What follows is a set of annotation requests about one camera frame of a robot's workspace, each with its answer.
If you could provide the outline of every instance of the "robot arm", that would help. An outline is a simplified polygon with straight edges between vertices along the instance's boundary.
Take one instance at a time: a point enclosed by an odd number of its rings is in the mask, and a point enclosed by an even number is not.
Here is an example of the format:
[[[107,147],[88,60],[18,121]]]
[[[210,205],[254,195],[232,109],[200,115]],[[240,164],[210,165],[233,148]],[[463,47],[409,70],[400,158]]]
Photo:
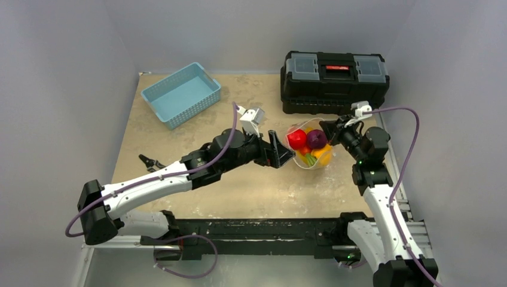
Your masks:
[[[393,182],[383,163],[390,136],[379,127],[370,127],[364,135],[358,132],[361,120],[371,116],[363,115],[363,112],[370,112],[371,107],[368,102],[359,102],[355,108],[355,115],[344,115],[336,121],[319,123],[330,144],[342,144],[356,160],[352,166],[352,178],[373,213],[381,240],[371,224],[364,220],[350,222],[347,235],[356,243],[373,270],[374,286],[394,286],[394,282],[397,286],[432,286],[407,251],[407,247],[410,247],[428,273],[436,277],[438,268],[435,260],[424,257],[392,195]],[[407,238],[406,245],[399,230]]]
[[[97,180],[86,183],[78,203],[78,210],[99,197],[112,194],[103,203],[81,216],[86,244],[100,244],[117,234],[143,235],[153,239],[165,236],[174,225],[172,224],[174,216],[170,212],[145,213],[133,209],[160,197],[212,184],[219,181],[223,173],[251,161],[277,169],[295,156],[293,151],[282,145],[275,131],[268,131],[270,143],[262,139],[262,134],[258,130],[258,124],[264,115],[262,109],[247,110],[238,106],[237,112],[242,115],[240,122],[243,132],[224,130],[212,142],[183,156],[181,160],[136,179],[104,186]],[[232,138],[229,147],[218,161],[207,168],[188,174],[187,171],[199,169],[214,159],[222,151],[230,136]],[[181,175],[165,176],[170,173]],[[151,180],[153,177],[158,177],[159,180]],[[119,194],[115,193],[129,185],[134,187]]]

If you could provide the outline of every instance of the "green vegetable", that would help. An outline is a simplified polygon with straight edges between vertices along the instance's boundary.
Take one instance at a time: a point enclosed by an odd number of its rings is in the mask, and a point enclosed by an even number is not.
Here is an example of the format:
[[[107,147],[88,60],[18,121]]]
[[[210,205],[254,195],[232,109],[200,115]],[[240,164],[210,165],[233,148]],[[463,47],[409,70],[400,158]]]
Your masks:
[[[314,166],[317,163],[317,158],[311,155],[310,153],[307,153],[306,155],[304,155],[304,157],[308,161],[308,166],[310,167]]]

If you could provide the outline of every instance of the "gray wall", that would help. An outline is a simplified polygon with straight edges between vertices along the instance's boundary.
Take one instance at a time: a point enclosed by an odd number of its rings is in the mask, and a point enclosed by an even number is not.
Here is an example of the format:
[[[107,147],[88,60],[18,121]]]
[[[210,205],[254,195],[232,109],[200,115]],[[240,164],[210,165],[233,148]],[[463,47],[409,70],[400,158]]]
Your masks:
[[[105,0],[139,71],[279,72],[290,50],[389,51],[416,0]]]
[[[101,0],[1,1],[0,27],[0,282],[69,286],[64,229],[111,180],[138,76]]]
[[[444,286],[505,286],[507,2],[418,1],[387,55],[386,106],[421,116],[405,189]],[[401,164],[414,132],[385,114]]]

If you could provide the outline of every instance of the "red onion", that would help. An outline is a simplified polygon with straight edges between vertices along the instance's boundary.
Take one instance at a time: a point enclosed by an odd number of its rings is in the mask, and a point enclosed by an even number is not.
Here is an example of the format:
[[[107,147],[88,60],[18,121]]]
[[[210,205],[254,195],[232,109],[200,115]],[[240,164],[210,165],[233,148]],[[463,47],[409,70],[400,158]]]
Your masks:
[[[306,144],[311,149],[321,149],[326,146],[328,139],[321,130],[311,130],[306,135]]]

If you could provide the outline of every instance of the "tabletop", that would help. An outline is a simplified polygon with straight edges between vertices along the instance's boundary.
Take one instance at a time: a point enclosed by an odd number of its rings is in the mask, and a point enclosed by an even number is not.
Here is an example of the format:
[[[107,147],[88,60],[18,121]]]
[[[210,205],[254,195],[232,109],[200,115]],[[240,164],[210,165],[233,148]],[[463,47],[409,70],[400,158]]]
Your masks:
[[[112,182],[147,174],[139,154],[163,164],[178,161],[211,142],[232,126],[232,102],[260,107],[265,117],[261,133],[275,130],[280,140],[292,124],[333,115],[288,115],[282,111],[279,75],[214,75],[222,85],[221,100],[174,130],[169,130],[141,97],[141,91],[167,75],[141,75],[121,144]],[[365,129],[376,125],[365,121]],[[222,175],[214,184],[173,194],[140,206],[138,210],[170,210],[176,218],[327,218],[341,212],[371,212],[352,182],[354,159],[342,146],[324,169],[304,170],[294,162],[280,169],[249,163]]]

